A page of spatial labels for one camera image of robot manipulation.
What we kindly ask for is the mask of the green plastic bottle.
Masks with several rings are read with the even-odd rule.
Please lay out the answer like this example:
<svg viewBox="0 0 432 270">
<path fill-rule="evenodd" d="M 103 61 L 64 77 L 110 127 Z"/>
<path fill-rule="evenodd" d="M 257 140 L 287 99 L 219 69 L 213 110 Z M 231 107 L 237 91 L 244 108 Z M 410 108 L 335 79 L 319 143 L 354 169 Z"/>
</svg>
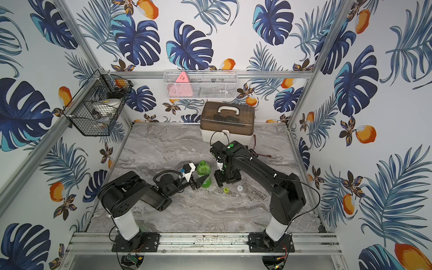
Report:
<svg viewBox="0 0 432 270">
<path fill-rule="evenodd" d="M 212 170 L 211 170 L 211 167 L 210 167 L 210 165 L 207 163 L 207 162 L 205 162 L 205 161 L 201 161 L 200 163 L 199 163 L 199 165 L 197 166 L 197 168 L 196 168 L 196 172 L 197 172 L 197 174 L 200 176 L 200 177 L 202 177 L 202 176 L 205 176 L 205 175 L 207 175 L 208 174 L 208 177 L 206 178 L 206 180 L 202 183 L 202 188 L 208 188 L 208 187 L 210 187 L 211 186 L 211 181 L 212 181 L 212 179 L 211 179 L 211 177 L 210 177 L 210 175 L 211 175 L 211 172 L 212 172 Z"/>
</svg>

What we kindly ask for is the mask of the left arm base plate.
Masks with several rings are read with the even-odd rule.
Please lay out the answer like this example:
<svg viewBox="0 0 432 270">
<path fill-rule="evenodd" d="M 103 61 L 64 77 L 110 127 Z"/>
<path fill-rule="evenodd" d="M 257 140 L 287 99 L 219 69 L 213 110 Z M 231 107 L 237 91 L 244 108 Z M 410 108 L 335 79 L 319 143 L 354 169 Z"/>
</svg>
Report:
<svg viewBox="0 0 432 270">
<path fill-rule="evenodd" d="M 155 253 L 158 250 L 160 234 L 153 232 L 139 232 L 131 240 L 125 240 L 117 235 L 113 243 L 112 252 L 117 253 Z"/>
</svg>

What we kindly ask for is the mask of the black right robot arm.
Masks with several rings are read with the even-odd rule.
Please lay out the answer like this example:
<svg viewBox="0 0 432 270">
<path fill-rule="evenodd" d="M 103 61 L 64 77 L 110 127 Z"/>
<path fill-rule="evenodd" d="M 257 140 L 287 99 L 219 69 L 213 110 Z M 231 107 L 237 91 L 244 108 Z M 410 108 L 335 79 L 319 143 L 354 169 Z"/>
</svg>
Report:
<svg viewBox="0 0 432 270">
<path fill-rule="evenodd" d="M 272 215 L 264 236 L 271 242 L 280 241 L 294 218 L 306 205 L 302 183 L 296 174 L 284 174 L 265 164 L 237 141 L 225 145 L 217 141 L 210 153 L 216 158 L 218 169 L 214 177 L 219 187 L 241 180 L 241 172 L 258 182 L 271 195 Z"/>
</svg>

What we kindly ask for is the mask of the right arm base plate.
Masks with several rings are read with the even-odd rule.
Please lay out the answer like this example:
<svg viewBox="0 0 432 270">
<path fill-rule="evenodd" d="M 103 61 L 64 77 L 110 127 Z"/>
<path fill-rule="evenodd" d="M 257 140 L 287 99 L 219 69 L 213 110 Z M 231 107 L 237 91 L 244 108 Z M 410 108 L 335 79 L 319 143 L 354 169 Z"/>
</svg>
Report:
<svg viewBox="0 0 432 270">
<path fill-rule="evenodd" d="M 251 253 L 293 253 L 295 252 L 292 234 L 284 234 L 277 241 L 272 240 L 264 232 L 250 233 L 246 244 Z"/>
</svg>

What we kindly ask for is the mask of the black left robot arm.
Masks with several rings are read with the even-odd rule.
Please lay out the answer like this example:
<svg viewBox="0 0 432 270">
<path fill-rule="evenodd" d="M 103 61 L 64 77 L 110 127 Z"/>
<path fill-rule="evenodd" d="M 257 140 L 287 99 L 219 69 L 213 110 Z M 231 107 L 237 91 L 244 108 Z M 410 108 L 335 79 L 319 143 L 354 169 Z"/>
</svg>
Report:
<svg viewBox="0 0 432 270">
<path fill-rule="evenodd" d="M 130 171 L 102 187 L 97 197 L 113 220 L 121 238 L 131 241 L 141 234 L 132 208 L 139 201 L 143 201 L 160 212 L 166 210 L 172 203 L 172 195 L 187 187 L 197 190 L 209 177 L 209 174 L 204 174 L 195 179 L 193 172 L 192 169 L 179 172 L 162 171 L 154 177 L 156 185 L 151 185 L 137 173 Z"/>
</svg>

